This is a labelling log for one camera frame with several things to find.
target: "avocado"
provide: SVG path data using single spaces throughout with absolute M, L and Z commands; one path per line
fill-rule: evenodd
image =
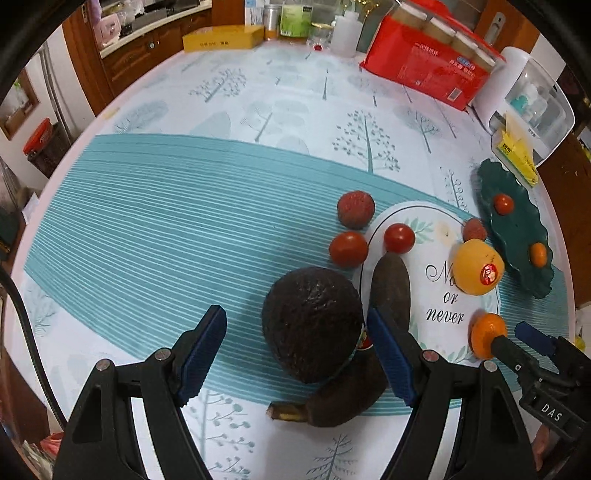
M 303 383 L 327 380 L 355 349 L 363 307 L 353 284 L 328 268 L 281 277 L 263 303 L 262 332 L 287 373 Z

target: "orange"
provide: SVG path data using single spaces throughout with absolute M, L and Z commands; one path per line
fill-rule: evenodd
M 458 247 L 452 274 L 457 287 L 468 295 L 484 295 L 501 281 L 505 263 L 499 253 L 473 238 Z
M 470 346 L 474 355 L 481 360 L 493 358 L 491 344 L 499 335 L 507 336 L 507 325 L 501 316 L 485 313 L 478 318 L 470 332 Z
M 540 242 L 530 246 L 530 261 L 534 267 L 542 268 L 548 262 L 548 252 Z

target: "cherry tomato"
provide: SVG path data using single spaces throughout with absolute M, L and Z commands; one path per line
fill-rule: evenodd
M 384 245 L 386 252 L 394 252 L 398 255 L 410 252 L 414 246 L 415 236 L 413 229 L 404 223 L 395 223 L 386 228 L 384 232 Z
M 509 215 L 515 210 L 515 202 L 511 197 L 500 193 L 494 198 L 495 210 L 499 215 Z
M 360 266 L 368 257 L 368 243 L 359 232 L 339 233 L 329 246 L 332 261 L 341 268 Z
M 546 246 L 540 242 L 530 246 L 530 261 L 534 267 L 542 268 L 548 262 Z

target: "trash can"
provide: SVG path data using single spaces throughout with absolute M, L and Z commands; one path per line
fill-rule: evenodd
M 47 178 L 51 177 L 61 159 L 70 149 L 70 142 L 61 123 L 41 122 L 22 149 L 29 162 Z

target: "cable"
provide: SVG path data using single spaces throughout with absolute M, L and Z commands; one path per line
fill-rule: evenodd
M 27 343 L 27 349 L 31 355 L 35 373 L 37 374 L 37 378 L 41 384 L 41 389 L 43 390 L 47 402 L 49 403 L 49 407 L 56 416 L 56 419 L 62 430 L 65 430 L 68 422 L 57 403 L 56 396 L 54 395 L 51 385 L 49 384 L 49 380 L 47 379 L 47 375 L 41 361 L 41 356 L 39 356 L 39 350 L 37 349 L 37 344 L 35 343 L 31 322 L 29 321 L 29 316 L 27 315 L 27 310 L 25 309 L 25 304 L 23 303 L 21 295 L 18 292 L 17 286 L 12 281 L 11 276 L 2 267 L 0 267 L 0 284 L 2 284 L 4 290 L 6 290 L 8 293 L 8 296 L 12 300 L 14 308 L 17 311 L 18 320 L 21 322 L 22 332 L 25 336 L 25 342 Z

